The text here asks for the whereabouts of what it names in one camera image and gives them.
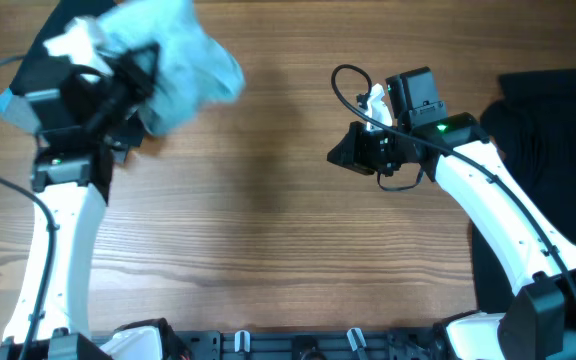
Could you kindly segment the light blue t-shirt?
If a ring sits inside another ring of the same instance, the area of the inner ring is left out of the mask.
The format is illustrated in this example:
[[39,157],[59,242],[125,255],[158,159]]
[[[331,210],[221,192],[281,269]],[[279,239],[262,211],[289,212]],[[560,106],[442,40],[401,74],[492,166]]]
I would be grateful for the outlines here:
[[147,132],[164,136],[202,108],[237,101],[245,88],[235,57],[208,35],[188,0],[125,1],[97,18],[115,54],[159,45],[155,90],[138,114]]

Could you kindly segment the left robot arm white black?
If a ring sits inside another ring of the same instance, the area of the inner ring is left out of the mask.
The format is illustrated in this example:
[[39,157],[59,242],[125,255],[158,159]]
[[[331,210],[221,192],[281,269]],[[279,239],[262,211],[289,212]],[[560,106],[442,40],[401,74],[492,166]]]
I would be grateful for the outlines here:
[[39,119],[31,187],[0,177],[35,206],[21,292],[4,329],[0,359],[159,359],[159,331],[140,327],[91,339],[88,286],[94,242],[109,202],[112,132],[134,119],[154,92],[159,47],[109,59],[106,71],[50,58],[24,81],[22,97]]

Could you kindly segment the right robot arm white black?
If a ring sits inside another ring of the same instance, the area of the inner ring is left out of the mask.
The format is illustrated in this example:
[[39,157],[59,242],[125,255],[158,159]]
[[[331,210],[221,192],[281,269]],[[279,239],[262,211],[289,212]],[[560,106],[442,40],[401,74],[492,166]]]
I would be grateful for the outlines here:
[[427,359],[576,359],[576,245],[520,188],[468,113],[449,115],[430,69],[369,83],[347,103],[355,121],[332,164],[388,177],[405,164],[467,213],[513,293],[503,313],[459,314],[417,341]]

